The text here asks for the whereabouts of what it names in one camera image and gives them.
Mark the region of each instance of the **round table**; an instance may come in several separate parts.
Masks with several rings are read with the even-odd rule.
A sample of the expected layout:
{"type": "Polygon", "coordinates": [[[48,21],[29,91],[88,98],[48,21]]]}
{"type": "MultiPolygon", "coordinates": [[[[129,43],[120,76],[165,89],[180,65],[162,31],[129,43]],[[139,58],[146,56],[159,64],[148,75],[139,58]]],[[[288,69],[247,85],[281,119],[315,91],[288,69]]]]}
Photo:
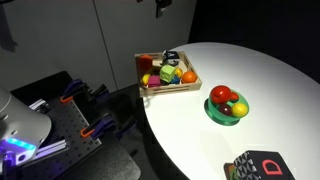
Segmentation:
{"type": "Polygon", "coordinates": [[[192,180],[226,179],[223,166],[247,150],[276,151],[296,179],[320,169],[320,85],[266,54],[230,44],[194,43],[184,51],[202,80],[200,90],[144,97],[158,142],[192,180]],[[234,126],[211,120],[204,102],[217,85],[241,93],[247,116],[234,126]]]}

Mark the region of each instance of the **apple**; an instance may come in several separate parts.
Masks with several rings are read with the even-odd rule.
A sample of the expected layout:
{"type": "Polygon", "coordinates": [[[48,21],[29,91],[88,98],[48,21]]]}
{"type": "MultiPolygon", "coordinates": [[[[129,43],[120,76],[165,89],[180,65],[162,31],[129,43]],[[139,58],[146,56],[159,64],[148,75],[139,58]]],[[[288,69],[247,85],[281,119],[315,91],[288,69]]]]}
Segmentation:
{"type": "Polygon", "coordinates": [[[236,92],[231,92],[230,101],[233,103],[239,101],[239,95],[236,92]]]}
{"type": "Polygon", "coordinates": [[[214,87],[210,92],[211,101],[215,104],[224,104],[231,98],[231,90],[229,87],[219,85],[214,87]]]}
{"type": "Polygon", "coordinates": [[[221,104],[218,108],[218,110],[226,115],[226,116],[231,116],[232,115],[232,108],[228,104],[221,104]]]}

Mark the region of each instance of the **metal plate with holes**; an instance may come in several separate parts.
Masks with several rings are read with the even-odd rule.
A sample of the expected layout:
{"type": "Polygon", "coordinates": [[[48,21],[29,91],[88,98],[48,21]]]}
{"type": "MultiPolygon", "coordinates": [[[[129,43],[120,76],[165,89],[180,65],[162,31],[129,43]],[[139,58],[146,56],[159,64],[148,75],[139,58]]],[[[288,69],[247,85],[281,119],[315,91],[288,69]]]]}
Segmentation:
{"type": "Polygon", "coordinates": [[[53,129],[45,144],[65,139],[69,149],[24,167],[18,173],[18,179],[55,179],[101,145],[99,139],[80,136],[80,130],[87,127],[88,122],[73,101],[61,103],[55,99],[48,104],[51,110],[47,115],[53,129]]]}

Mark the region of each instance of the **wooden crate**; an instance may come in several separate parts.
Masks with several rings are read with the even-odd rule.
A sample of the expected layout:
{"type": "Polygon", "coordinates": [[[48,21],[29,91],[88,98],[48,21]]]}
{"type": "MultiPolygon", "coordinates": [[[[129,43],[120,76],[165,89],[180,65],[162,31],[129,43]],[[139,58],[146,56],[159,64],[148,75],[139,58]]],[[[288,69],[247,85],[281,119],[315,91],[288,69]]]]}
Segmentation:
{"type": "Polygon", "coordinates": [[[138,72],[138,78],[139,78],[139,91],[140,91],[140,97],[145,96],[155,96],[155,95],[161,95],[161,94],[169,94],[169,93],[178,93],[178,92],[185,92],[185,91],[194,91],[199,90],[202,81],[200,77],[198,76],[196,70],[192,66],[191,62],[189,61],[188,57],[183,51],[177,51],[180,57],[180,61],[177,67],[181,68],[183,72],[186,71],[193,71],[197,75],[197,80],[194,83],[187,83],[187,84],[169,84],[166,86],[160,86],[160,87],[144,87],[141,83],[141,78],[143,77],[145,71],[141,70],[139,66],[137,65],[139,56],[143,54],[148,54],[153,58],[153,67],[161,67],[161,63],[163,60],[162,53],[143,53],[143,54],[135,54],[136,59],[136,67],[138,72]]]}

